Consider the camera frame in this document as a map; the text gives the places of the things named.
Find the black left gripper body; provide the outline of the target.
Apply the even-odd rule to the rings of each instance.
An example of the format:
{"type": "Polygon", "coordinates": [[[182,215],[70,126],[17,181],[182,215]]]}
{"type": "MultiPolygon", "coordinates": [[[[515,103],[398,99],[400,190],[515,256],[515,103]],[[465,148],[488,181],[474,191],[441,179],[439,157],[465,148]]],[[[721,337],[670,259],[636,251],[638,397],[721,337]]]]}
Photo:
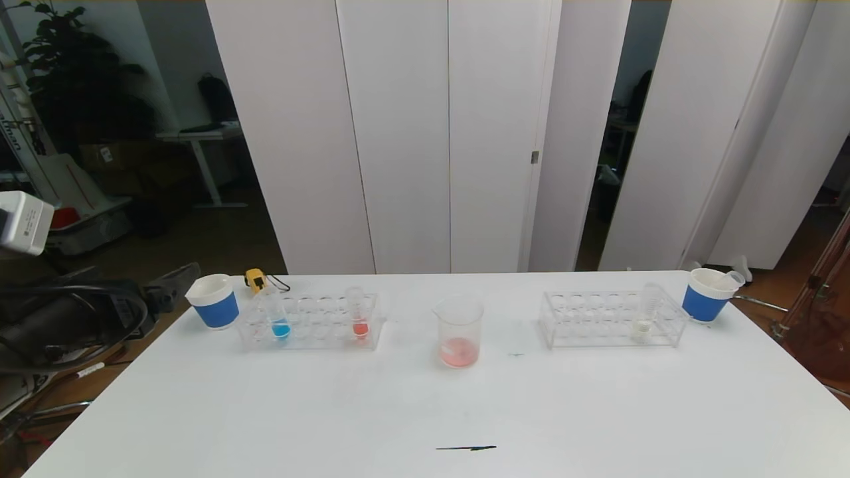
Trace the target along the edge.
{"type": "Polygon", "coordinates": [[[36,285],[30,297],[42,302],[29,315],[50,345],[112,347],[147,320],[149,306],[130,281],[36,285]]]}

